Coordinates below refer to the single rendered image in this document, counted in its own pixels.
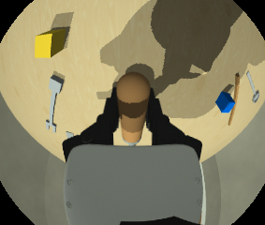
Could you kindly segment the grey metal spoon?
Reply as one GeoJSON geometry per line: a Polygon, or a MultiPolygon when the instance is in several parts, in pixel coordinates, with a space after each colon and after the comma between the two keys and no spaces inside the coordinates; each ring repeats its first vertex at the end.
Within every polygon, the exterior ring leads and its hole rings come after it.
{"type": "Polygon", "coordinates": [[[253,90],[253,93],[254,93],[254,96],[253,96],[252,100],[253,100],[253,102],[255,101],[255,102],[254,102],[254,104],[255,104],[255,103],[258,101],[258,98],[259,98],[259,91],[256,92],[249,71],[247,71],[246,75],[247,75],[247,77],[248,77],[248,80],[249,80],[249,82],[250,82],[250,84],[251,84],[251,87],[252,87],[252,90],[253,90]]]}

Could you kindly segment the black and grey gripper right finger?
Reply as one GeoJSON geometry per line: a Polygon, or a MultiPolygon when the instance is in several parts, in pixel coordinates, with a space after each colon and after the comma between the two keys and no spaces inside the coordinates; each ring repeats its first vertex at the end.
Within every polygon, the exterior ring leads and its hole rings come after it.
{"type": "Polygon", "coordinates": [[[175,143],[188,145],[195,149],[198,158],[200,159],[202,142],[191,136],[185,135],[181,130],[169,122],[169,117],[162,113],[159,98],[155,100],[153,88],[151,88],[145,119],[146,128],[148,128],[148,131],[152,132],[152,145],[175,143]]]}

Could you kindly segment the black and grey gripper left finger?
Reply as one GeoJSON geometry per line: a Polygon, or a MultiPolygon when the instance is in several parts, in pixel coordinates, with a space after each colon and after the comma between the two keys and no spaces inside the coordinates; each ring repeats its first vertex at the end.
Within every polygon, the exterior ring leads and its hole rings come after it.
{"type": "Polygon", "coordinates": [[[85,129],[80,135],[63,141],[62,146],[66,162],[69,152],[75,146],[82,144],[114,145],[113,133],[119,128],[119,117],[116,87],[113,87],[111,97],[106,98],[104,111],[97,117],[96,122],[85,129]]]}

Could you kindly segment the tool with wooden handle and grey metal rod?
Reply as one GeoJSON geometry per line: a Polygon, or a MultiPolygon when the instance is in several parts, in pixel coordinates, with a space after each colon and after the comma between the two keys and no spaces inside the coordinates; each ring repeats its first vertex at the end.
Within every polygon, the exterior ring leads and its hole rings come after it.
{"type": "Polygon", "coordinates": [[[150,91],[148,79],[138,72],[126,73],[116,85],[122,137],[127,144],[141,139],[150,91]]]}

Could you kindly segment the yellow cube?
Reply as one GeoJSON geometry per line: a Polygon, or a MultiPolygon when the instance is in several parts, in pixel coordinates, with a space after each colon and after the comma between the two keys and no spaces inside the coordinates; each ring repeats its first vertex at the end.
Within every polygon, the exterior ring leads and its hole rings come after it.
{"type": "Polygon", "coordinates": [[[66,29],[51,30],[36,36],[35,58],[51,58],[64,49],[66,29]]]}

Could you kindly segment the grey flat bar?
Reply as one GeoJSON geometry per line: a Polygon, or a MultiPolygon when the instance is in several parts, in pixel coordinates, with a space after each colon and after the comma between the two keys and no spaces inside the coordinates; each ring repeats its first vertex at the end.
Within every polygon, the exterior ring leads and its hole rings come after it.
{"type": "Polygon", "coordinates": [[[66,131],[66,136],[67,136],[67,138],[71,138],[71,137],[73,137],[73,133],[70,133],[70,132],[66,131]]]}

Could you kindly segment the blue cube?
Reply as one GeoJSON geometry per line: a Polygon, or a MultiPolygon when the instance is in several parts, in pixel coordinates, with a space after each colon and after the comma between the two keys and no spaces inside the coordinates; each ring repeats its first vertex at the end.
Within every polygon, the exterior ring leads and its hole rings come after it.
{"type": "Polygon", "coordinates": [[[235,105],[235,101],[233,100],[231,95],[226,92],[221,92],[215,103],[221,113],[229,113],[235,105]]]}

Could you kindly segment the brown thin rod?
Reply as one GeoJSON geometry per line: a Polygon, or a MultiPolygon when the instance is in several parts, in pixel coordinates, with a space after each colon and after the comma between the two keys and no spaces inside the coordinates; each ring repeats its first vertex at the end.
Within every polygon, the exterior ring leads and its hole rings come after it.
{"type": "Polygon", "coordinates": [[[233,108],[231,109],[231,113],[230,113],[230,117],[228,120],[228,125],[230,126],[234,112],[235,112],[235,108],[236,108],[236,103],[237,103],[237,98],[238,98],[238,93],[239,93],[239,85],[240,85],[240,75],[237,73],[235,75],[235,89],[234,89],[234,98],[233,100],[235,100],[235,105],[233,106],[233,108]]]}

